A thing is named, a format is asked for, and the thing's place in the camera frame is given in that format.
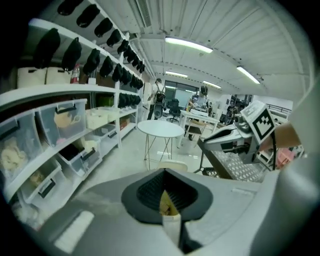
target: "perforated panel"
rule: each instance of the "perforated panel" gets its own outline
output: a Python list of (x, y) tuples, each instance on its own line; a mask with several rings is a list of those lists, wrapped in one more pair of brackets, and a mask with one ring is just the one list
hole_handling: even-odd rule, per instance
[(222, 151), (214, 151), (213, 153), (234, 180), (261, 182), (264, 172), (267, 171), (267, 168), (261, 163), (243, 164), (237, 154)]

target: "black chair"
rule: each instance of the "black chair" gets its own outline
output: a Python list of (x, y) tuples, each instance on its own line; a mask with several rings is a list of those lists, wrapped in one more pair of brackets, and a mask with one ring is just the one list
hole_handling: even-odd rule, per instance
[(170, 121), (171, 120), (171, 123), (173, 121), (179, 121), (177, 119), (177, 117), (180, 116), (180, 109), (179, 109), (179, 100), (177, 100), (176, 98), (174, 98), (173, 100), (171, 100), (170, 102), (168, 102), (168, 108), (170, 109), (169, 110), (169, 114), (172, 115), (173, 117), (170, 117), (170, 118), (167, 118), (166, 120), (167, 121)]

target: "round table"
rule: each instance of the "round table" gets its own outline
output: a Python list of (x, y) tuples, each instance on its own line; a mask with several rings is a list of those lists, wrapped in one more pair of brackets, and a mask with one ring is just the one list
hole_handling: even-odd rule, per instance
[[(160, 159), (160, 162), (161, 162), (165, 154), (165, 151), (167, 151), (168, 157), (170, 159), (170, 155), (168, 151), (169, 141), (171, 140), (171, 159), (172, 159), (172, 139), (175, 137), (179, 137), (185, 133), (185, 130), (181, 126), (174, 124), (172, 122), (167, 122), (162, 120), (141, 121), (138, 123), (138, 129), (144, 134), (146, 134), (144, 160), (146, 161), (148, 159), (149, 170), (150, 170), (150, 149), (153, 143), (155, 142), (155, 139), (157, 137), (160, 137), (160, 138), (164, 138), (164, 141), (165, 141), (165, 148)], [(154, 139), (150, 146), (149, 146), (149, 135), (154, 136)]]

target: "ceiling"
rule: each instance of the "ceiling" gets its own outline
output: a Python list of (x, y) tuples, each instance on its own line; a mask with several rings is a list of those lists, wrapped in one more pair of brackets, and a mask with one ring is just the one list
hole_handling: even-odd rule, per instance
[[(309, 87), (312, 51), (294, 19), (266, 0), (97, 0), (145, 58), (151, 77), (193, 86), (219, 85), (221, 93), (296, 101)], [(144, 27), (142, 17), (151, 25)], [(193, 40), (212, 53), (165, 43)], [(260, 84), (236, 67), (243, 66)], [(188, 75), (164, 75), (172, 71)]]

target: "black vent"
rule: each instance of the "black vent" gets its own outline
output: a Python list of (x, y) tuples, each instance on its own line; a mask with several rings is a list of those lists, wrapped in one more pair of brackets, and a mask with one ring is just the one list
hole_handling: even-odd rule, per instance
[(140, 186), (137, 198), (143, 205), (159, 211), (160, 199), (164, 190), (178, 212), (190, 206), (198, 198), (198, 192), (193, 187), (166, 171)]

